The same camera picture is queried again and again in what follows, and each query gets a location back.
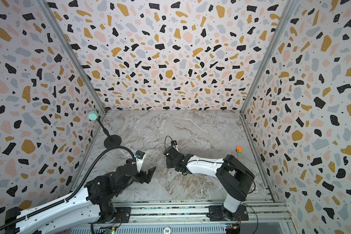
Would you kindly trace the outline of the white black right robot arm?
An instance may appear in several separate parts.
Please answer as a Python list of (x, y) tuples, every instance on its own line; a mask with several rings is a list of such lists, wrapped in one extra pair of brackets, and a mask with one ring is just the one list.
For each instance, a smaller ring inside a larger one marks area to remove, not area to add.
[(227, 191), (227, 197), (221, 207), (221, 215), (233, 221), (238, 209), (250, 193), (254, 184), (254, 174), (237, 158), (227, 155), (223, 159), (205, 159), (196, 155), (183, 155), (176, 145), (165, 148), (168, 169), (174, 168), (183, 175), (201, 174), (215, 177)]

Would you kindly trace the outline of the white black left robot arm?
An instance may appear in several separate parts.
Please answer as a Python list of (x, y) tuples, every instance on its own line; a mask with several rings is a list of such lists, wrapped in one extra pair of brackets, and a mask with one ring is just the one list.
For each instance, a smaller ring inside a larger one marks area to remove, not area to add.
[(133, 182), (149, 183), (156, 168), (147, 172), (127, 163), (116, 171), (97, 176), (79, 191), (74, 191), (55, 202), (17, 211), (24, 220), (5, 228), (6, 234), (56, 234), (84, 223), (109, 222), (118, 213), (112, 199), (118, 197)]

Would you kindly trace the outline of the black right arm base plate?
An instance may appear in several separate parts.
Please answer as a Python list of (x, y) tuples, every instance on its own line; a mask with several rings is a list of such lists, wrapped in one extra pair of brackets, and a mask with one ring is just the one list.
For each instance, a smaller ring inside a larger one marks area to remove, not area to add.
[(207, 217), (210, 221), (248, 221), (248, 212), (245, 206), (240, 205), (236, 212), (232, 213), (225, 209), (223, 205), (209, 206)]

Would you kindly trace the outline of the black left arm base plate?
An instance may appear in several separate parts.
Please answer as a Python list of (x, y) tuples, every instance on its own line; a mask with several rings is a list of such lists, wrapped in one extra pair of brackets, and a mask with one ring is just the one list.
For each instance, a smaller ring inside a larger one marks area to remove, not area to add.
[(104, 219), (104, 223), (110, 223), (110, 225), (128, 223), (131, 216), (131, 210), (131, 207), (114, 207), (113, 211), (109, 212)]

